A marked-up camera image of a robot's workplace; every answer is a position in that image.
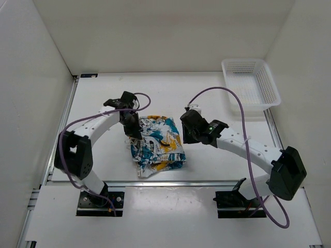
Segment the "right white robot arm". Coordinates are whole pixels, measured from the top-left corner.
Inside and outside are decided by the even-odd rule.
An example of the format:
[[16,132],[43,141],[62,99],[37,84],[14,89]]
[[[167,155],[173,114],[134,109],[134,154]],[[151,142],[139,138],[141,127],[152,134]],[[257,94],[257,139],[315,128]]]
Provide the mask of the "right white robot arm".
[[229,151],[265,171],[263,176],[240,180],[236,184],[231,195],[237,206],[245,206],[258,195],[274,195],[290,201],[307,176],[299,152],[291,146],[281,150],[245,139],[224,122],[208,122],[193,108],[187,108],[180,120],[185,144],[202,143]]

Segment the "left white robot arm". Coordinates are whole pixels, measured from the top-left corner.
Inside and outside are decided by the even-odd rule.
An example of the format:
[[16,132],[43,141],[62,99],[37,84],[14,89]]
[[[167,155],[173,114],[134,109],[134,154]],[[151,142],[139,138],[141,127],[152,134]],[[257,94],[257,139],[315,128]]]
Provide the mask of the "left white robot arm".
[[107,204],[108,186],[93,171],[93,145],[112,126],[121,123],[126,136],[142,139],[137,95],[124,91],[107,100],[97,114],[73,121],[59,134],[54,166],[68,176],[77,189],[86,191],[97,207]]

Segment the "white yellow teal printed shorts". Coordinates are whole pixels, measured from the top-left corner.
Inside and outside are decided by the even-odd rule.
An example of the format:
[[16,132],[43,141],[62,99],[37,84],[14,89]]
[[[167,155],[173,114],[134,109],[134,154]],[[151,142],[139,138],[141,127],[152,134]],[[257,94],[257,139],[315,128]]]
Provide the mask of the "white yellow teal printed shorts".
[[142,139],[129,139],[137,176],[148,178],[159,172],[182,168],[186,154],[174,119],[149,115],[140,117],[139,124]]

